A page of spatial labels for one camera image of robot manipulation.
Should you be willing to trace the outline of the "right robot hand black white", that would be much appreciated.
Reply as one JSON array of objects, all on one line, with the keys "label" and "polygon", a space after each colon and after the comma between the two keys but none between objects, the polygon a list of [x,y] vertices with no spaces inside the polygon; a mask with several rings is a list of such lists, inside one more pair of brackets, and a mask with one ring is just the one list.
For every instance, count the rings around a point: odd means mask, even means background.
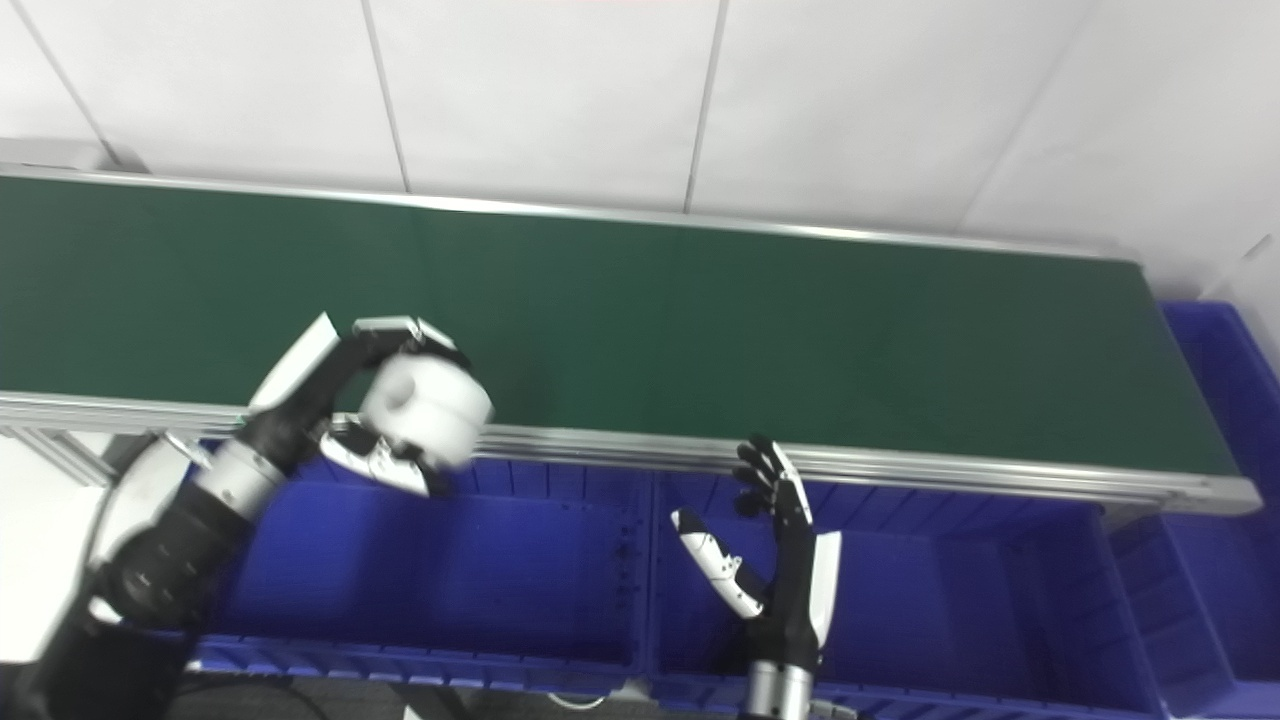
[{"label": "right robot hand black white", "polygon": [[748,660],[813,675],[835,614],[842,534],[817,530],[801,474],[777,442],[754,434],[737,447],[737,456],[732,475],[745,491],[736,510],[771,519],[776,553],[769,580],[694,509],[676,509],[671,521],[712,589],[745,621]]}]

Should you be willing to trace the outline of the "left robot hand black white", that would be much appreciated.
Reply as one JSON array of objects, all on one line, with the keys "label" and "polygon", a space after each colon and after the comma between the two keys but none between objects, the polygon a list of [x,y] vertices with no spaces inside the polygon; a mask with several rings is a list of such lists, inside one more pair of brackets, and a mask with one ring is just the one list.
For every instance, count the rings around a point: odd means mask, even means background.
[{"label": "left robot hand black white", "polygon": [[416,316],[371,316],[347,333],[319,315],[250,400],[238,442],[285,474],[321,455],[425,497],[451,489],[494,405],[454,341]]}]

